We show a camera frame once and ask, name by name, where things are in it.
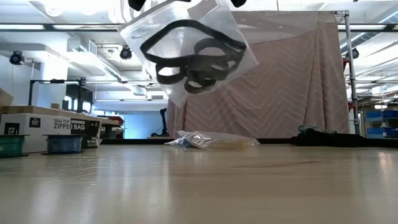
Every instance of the green plastic basket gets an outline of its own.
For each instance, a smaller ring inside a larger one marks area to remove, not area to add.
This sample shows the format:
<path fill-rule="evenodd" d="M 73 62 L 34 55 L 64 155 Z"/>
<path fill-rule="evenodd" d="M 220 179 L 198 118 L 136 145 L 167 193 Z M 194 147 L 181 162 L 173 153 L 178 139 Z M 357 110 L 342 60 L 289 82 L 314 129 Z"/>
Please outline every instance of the green plastic basket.
<path fill-rule="evenodd" d="M 2 135 L 0 136 L 0 158 L 23 156 L 25 136 Z"/>

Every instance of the ceiling light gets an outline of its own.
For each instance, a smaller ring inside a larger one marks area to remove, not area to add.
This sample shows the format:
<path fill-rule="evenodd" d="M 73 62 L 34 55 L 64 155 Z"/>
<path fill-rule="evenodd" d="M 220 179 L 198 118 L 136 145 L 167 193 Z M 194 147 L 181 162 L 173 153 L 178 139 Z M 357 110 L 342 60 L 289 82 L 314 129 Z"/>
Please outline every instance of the ceiling light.
<path fill-rule="evenodd" d="M 116 15 L 115 15 L 114 11 L 115 11 L 115 7 L 109 6 L 108 18 L 112 23 L 119 23 L 118 20 L 116 19 Z"/>
<path fill-rule="evenodd" d="M 145 84 L 155 84 L 157 81 L 127 81 L 128 84 L 145 85 Z"/>
<path fill-rule="evenodd" d="M 109 30 L 109 29 L 116 29 L 116 25 L 101 25 L 101 24 L 90 24 L 89 26 L 86 25 L 53 25 L 54 29 L 58 30 L 73 30 L 73 29 L 78 29 L 78 30 L 91 30 L 91 29 L 96 29 L 96 30 Z"/>
<path fill-rule="evenodd" d="M 147 100 L 147 99 L 131 99 L 131 100 L 121 100 L 121 101 L 133 102 L 133 101 L 149 101 L 149 100 Z"/>
<path fill-rule="evenodd" d="M 43 25 L 12 25 L 1 24 L 0 29 L 31 29 L 31 30 L 44 30 Z"/>
<path fill-rule="evenodd" d="M 86 16 L 91 16 L 97 13 L 97 5 L 98 3 L 93 0 L 82 0 L 79 5 L 79 11 Z"/>
<path fill-rule="evenodd" d="M 86 81 L 86 84 L 112 84 L 112 81 Z"/>
<path fill-rule="evenodd" d="M 387 105 L 374 105 L 374 109 L 386 109 L 388 106 Z"/>
<path fill-rule="evenodd" d="M 126 19 L 126 22 L 132 21 L 129 1 L 126 0 L 124 0 L 123 17 Z"/>
<path fill-rule="evenodd" d="M 44 3 L 45 12 L 52 17 L 61 16 L 63 13 L 62 7 L 56 6 L 54 3 L 50 1 L 45 1 Z"/>
<path fill-rule="evenodd" d="M 120 100 L 95 100 L 97 102 L 119 102 Z"/>
<path fill-rule="evenodd" d="M 114 15 L 116 19 L 118 20 L 118 23 L 125 23 L 126 21 L 124 20 L 122 16 L 122 5 L 121 5 L 121 0 L 114 0 Z"/>
<path fill-rule="evenodd" d="M 337 25 L 339 30 L 345 30 L 346 26 L 343 25 Z M 356 30 L 363 30 L 363 29 L 367 29 L 367 30 L 383 30 L 386 28 L 386 25 L 349 25 L 349 29 L 351 31 L 356 31 Z"/>

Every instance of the plastic zipper bag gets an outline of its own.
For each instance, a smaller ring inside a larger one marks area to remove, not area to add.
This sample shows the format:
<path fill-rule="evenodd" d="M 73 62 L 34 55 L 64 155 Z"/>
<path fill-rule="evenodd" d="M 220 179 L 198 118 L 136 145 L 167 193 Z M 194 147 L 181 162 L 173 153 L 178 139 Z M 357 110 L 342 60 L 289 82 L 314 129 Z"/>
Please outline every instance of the plastic zipper bag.
<path fill-rule="evenodd" d="M 119 32 L 178 107 L 258 65 L 225 0 L 169 0 Z"/>
<path fill-rule="evenodd" d="M 177 147 L 197 147 L 199 149 L 250 149 L 260 143 L 257 139 L 236 134 L 212 133 L 204 131 L 179 131 L 180 138 L 166 144 Z"/>

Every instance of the window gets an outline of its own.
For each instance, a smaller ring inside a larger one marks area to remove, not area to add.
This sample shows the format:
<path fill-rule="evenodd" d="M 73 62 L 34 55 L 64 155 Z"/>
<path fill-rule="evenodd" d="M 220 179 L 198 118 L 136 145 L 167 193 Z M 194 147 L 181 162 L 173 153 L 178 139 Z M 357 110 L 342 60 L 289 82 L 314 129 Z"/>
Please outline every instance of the window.
<path fill-rule="evenodd" d="M 93 110 L 92 113 L 95 115 L 105 115 L 105 111 L 101 111 L 101 110 Z"/>
<path fill-rule="evenodd" d="M 72 109 L 72 98 L 70 98 L 69 96 L 65 96 L 63 98 L 63 100 L 68 101 L 68 110 Z"/>
<path fill-rule="evenodd" d="M 83 110 L 90 112 L 90 109 L 91 109 L 91 103 L 83 102 Z"/>
<path fill-rule="evenodd" d="M 75 99 L 75 100 L 73 100 L 73 110 L 77 110 L 77 100 Z"/>

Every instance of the table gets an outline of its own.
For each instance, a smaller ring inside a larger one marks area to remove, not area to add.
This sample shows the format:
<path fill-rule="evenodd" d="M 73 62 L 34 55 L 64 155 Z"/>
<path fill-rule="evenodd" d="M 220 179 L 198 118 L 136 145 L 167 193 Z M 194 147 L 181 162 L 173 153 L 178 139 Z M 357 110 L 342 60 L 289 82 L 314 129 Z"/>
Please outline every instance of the table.
<path fill-rule="evenodd" d="M 398 152 L 100 146 L 0 161 L 0 222 L 398 223 Z"/>

